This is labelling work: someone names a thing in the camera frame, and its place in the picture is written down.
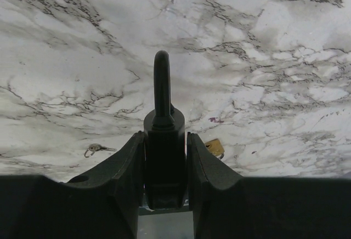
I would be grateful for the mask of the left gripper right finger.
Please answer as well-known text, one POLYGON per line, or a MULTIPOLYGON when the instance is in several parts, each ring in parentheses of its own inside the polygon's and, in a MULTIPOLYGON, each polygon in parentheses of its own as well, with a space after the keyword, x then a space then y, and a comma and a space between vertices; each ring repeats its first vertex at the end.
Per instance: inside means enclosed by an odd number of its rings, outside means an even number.
POLYGON ((350 180, 243 177, 188 134, 195 238, 350 238, 350 180))

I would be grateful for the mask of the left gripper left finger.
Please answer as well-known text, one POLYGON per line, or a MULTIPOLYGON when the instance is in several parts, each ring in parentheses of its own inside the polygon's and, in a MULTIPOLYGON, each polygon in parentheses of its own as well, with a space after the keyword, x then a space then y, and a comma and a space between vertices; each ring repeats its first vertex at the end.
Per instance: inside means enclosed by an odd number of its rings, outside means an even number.
POLYGON ((144 135, 63 183, 1 176, 1 238, 136 238, 143 197, 144 135))

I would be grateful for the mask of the black padlock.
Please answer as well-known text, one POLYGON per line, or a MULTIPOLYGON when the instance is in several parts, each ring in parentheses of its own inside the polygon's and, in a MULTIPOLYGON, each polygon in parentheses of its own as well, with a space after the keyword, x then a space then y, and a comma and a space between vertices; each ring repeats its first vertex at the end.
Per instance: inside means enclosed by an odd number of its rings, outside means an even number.
POLYGON ((144 119, 145 193, 150 209, 179 209, 186 190, 185 118, 171 104, 169 55, 154 59, 155 108, 144 119))

